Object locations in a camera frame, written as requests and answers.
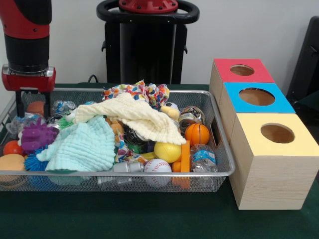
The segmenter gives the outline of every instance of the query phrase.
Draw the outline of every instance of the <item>yellow box top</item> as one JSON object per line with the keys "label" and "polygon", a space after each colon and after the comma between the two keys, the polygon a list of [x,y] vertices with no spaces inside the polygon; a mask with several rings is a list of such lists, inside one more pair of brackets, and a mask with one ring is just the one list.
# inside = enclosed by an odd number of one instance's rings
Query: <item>yellow box top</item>
{"label": "yellow box top", "polygon": [[255,156],[319,156],[319,146],[296,114],[237,113]]}

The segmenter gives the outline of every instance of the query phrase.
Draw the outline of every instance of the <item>red box top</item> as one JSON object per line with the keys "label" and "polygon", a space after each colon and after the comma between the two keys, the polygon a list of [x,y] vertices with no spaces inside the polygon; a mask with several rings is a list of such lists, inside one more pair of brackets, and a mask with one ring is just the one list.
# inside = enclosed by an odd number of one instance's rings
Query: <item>red box top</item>
{"label": "red box top", "polygon": [[223,82],[274,83],[260,59],[214,59]]}

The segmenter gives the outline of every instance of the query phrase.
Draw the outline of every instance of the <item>stacked wooden boxes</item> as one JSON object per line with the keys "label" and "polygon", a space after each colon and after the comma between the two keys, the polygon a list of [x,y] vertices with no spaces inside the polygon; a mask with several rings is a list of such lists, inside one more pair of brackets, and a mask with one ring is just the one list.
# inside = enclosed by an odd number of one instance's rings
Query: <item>stacked wooden boxes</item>
{"label": "stacked wooden boxes", "polygon": [[319,170],[319,146],[258,59],[215,59],[214,95],[236,162],[241,210],[300,209]]}

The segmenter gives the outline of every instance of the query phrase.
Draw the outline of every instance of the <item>yellow ball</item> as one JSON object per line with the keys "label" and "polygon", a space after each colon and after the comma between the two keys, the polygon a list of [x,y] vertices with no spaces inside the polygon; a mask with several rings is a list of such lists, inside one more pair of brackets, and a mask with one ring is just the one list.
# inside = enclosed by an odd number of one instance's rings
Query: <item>yellow ball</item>
{"label": "yellow ball", "polygon": [[174,163],[181,155],[181,145],[157,142],[154,147],[154,153],[167,163]]}

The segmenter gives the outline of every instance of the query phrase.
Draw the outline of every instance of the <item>metal mesh basket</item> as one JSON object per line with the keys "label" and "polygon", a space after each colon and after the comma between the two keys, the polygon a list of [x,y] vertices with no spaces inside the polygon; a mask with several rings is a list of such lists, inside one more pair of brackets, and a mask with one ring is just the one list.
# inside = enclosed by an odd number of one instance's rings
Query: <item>metal mesh basket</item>
{"label": "metal mesh basket", "polygon": [[[58,88],[51,94],[52,102],[73,101],[80,105],[88,101],[100,102],[100,89]],[[42,95],[23,94],[27,106],[42,100]],[[207,91],[171,91],[170,102],[180,108],[197,106],[205,113],[205,124],[211,129],[209,145],[216,156],[216,173],[117,173],[117,172],[75,172],[53,174],[48,172],[0,171],[0,191],[159,191],[159,192],[216,192],[226,176],[234,170],[232,153],[221,123],[215,99]],[[0,154],[4,145],[15,135],[7,132],[5,124],[16,115],[14,98],[0,116]],[[161,188],[149,186],[147,180],[157,180],[166,184]]]}

